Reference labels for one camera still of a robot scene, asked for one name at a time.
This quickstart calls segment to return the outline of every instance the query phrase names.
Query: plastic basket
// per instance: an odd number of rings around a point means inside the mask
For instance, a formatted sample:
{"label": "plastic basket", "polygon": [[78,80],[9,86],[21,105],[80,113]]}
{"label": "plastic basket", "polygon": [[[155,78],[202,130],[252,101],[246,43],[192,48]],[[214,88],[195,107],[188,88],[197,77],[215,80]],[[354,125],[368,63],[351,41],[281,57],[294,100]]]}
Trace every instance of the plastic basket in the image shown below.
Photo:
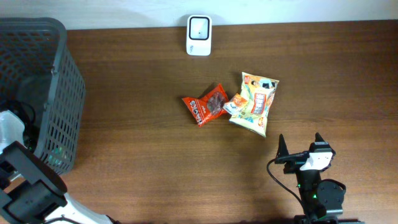
{"label": "plastic basket", "polygon": [[73,167],[85,99],[66,40],[55,19],[0,19],[0,100],[35,109],[40,133],[34,155],[58,174]]}

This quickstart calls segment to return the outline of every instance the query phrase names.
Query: white background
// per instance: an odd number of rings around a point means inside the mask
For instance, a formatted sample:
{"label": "white background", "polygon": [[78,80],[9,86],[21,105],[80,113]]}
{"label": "white background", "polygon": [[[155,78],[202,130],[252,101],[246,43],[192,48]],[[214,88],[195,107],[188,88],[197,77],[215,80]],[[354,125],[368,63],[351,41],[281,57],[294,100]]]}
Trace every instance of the white background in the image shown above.
{"label": "white background", "polygon": [[398,0],[0,0],[0,17],[53,17],[67,29],[398,19]]}

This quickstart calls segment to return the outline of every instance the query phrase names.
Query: wooden table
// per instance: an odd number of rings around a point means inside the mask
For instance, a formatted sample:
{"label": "wooden table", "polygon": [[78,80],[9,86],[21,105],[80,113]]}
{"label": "wooden table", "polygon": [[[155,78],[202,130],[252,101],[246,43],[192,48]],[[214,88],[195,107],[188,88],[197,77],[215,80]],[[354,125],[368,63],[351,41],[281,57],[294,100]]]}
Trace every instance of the wooden table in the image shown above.
{"label": "wooden table", "polygon": [[[301,152],[319,132],[337,153],[322,177],[347,186],[342,218],[398,222],[397,21],[216,26],[209,57],[187,55],[185,35],[68,32],[87,89],[72,197],[123,223],[292,218],[302,209],[266,164],[280,133]],[[181,98],[217,83],[233,96],[242,71],[280,80],[267,138],[227,115],[198,128]]]}

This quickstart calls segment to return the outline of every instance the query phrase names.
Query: black cable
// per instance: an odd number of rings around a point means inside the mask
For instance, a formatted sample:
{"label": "black cable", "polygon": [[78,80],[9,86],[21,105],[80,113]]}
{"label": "black cable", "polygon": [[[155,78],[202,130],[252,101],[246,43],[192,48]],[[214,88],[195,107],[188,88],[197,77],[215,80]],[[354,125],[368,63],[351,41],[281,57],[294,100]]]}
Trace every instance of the black cable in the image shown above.
{"label": "black cable", "polygon": [[307,209],[305,208],[304,203],[301,201],[301,199],[299,198],[299,196],[297,196],[297,194],[295,194],[293,191],[291,191],[290,189],[288,189],[285,185],[283,185],[278,179],[276,179],[276,178],[271,174],[271,171],[269,170],[269,166],[270,166],[273,162],[275,162],[275,159],[271,159],[271,161],[269,161],[268,164],[267,164],[267,172],[268,172],[268,174],[271,176],[271,178],[272,178],[275,182],[277,182],[281,187],[283,187],[285,190],[287,190],[289,193],[291,193],[291,194],[298,200],[298,202],[300,202],[301,207],[303,208],[303,211],[304,211],[304,215],[305,215],[305,217],[307,218],[308,223],[311,224],[311,219],[310,219],[310,217],[309,217],[308,214],[307,214]]}
{"label": "black cable", "polygon": [[73,221],[69,218],[65,218],[65,217],[60,217],[60,218],[53,218],[47,222],[45,222],[44,224],[50,224],[50,223],[54,223],[54,222],[58,222],[58,221],[64,221],[64,222],[68,222],[68,223],[72,223],[72,224],[80,224],[76,221]]}

